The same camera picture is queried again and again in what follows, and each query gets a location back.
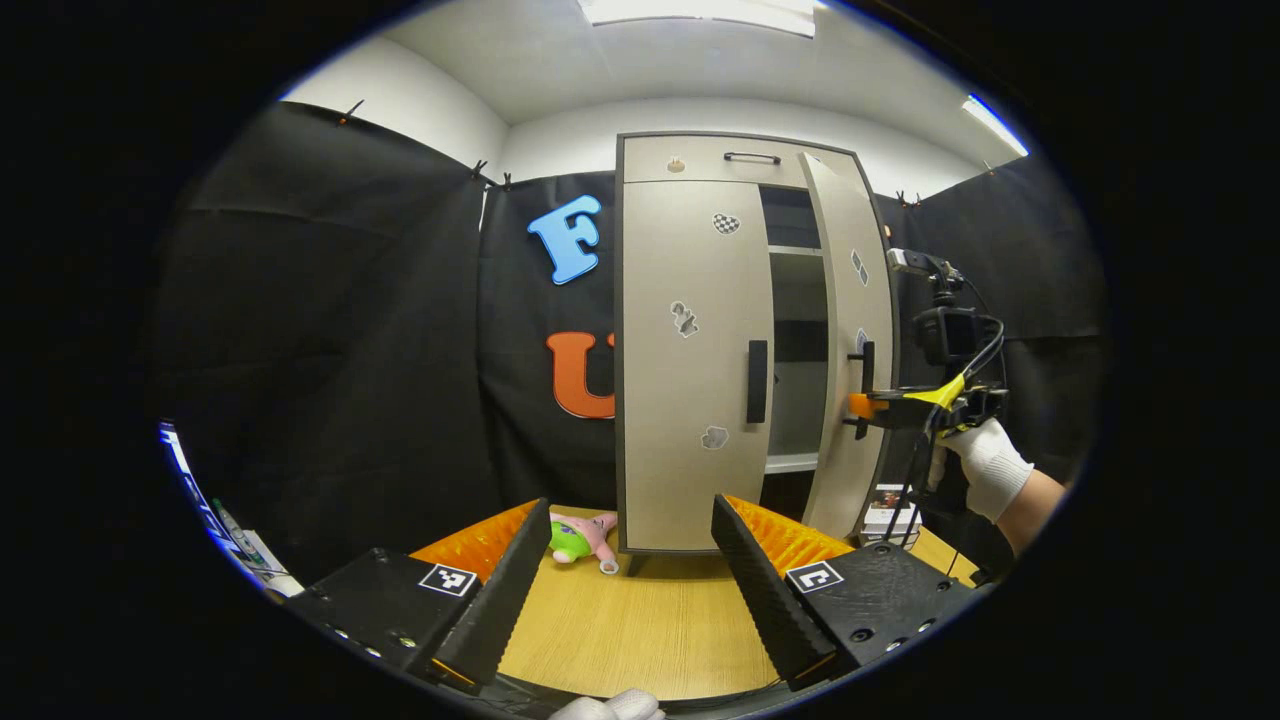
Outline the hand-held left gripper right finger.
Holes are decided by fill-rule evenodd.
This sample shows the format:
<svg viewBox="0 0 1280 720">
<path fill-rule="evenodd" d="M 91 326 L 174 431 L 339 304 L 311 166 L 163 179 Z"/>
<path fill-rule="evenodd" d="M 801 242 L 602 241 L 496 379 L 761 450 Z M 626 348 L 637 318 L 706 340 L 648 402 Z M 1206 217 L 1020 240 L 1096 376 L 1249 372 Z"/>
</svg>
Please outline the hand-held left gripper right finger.
<svg viewBox="0 0 1280 720">
<path fill-rule="evenodd" d="M 983 596 L 899 544 L 854 548 L 733 496 L 716 496 L 710 534 L 792 691 L 900 653 Z"/>
</svg>

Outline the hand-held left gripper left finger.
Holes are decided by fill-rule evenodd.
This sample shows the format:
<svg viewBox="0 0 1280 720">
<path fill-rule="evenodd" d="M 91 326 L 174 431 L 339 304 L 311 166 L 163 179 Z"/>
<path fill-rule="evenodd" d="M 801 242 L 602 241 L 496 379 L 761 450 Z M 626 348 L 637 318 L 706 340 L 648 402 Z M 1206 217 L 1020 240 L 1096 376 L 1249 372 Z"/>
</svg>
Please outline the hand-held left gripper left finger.
<svg viewBox="0 0 1280 720">
<path fill-rule="evenodd" d="M 538 498 L 404 555 L 371 548 L 285 607 L 420 680 L 463 693 L 493 683 L 550 541 Z"/>
</svg>

